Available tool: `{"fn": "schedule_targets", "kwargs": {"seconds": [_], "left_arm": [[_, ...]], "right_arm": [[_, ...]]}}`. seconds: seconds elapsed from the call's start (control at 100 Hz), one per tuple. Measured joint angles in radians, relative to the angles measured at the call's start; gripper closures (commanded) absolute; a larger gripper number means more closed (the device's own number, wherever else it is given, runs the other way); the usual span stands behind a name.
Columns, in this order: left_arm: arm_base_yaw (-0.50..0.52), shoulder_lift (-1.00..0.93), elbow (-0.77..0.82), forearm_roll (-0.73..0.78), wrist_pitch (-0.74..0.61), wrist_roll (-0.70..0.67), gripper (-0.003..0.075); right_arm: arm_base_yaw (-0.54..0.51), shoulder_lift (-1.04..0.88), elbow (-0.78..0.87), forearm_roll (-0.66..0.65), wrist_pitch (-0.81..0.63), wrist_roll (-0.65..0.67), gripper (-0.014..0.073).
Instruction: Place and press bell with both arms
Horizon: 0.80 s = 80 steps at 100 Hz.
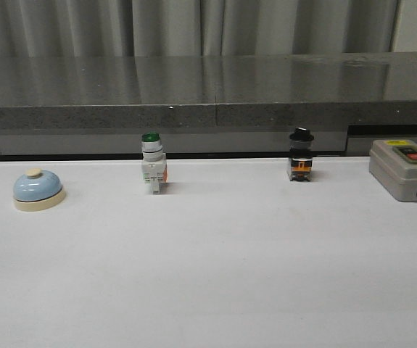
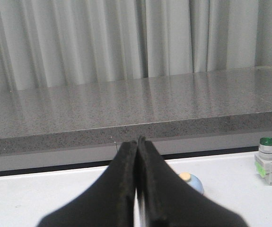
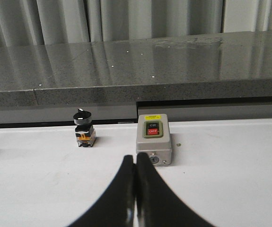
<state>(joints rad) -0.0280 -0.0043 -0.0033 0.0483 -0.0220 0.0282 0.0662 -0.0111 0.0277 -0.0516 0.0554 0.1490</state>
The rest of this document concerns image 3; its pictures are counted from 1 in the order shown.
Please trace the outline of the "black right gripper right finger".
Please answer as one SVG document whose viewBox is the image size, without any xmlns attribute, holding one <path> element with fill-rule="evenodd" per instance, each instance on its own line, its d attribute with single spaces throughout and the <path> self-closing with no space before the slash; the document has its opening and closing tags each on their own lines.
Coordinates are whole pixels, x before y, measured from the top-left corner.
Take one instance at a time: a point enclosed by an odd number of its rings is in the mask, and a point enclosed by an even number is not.
<svg viewBox="0 0 272 227">
<path fill-rule="evenodd" d="M 137 155 L 137 209 L 140 227 L 211 227 L 169 188 L 146 153 Z"/>
</svg>

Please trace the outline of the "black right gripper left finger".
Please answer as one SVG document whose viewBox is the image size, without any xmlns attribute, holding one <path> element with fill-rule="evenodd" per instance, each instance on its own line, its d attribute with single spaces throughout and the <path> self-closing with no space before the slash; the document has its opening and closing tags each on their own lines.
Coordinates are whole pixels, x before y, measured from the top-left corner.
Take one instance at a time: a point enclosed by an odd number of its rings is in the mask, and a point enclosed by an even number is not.
<svg viewBox="0 0 272 227">
<path fill-rule="evenodd" d="M 126 155 L 104 193 L 71 227 L 132 227 L 134 219 L 133 156 Z"/>
</svg>

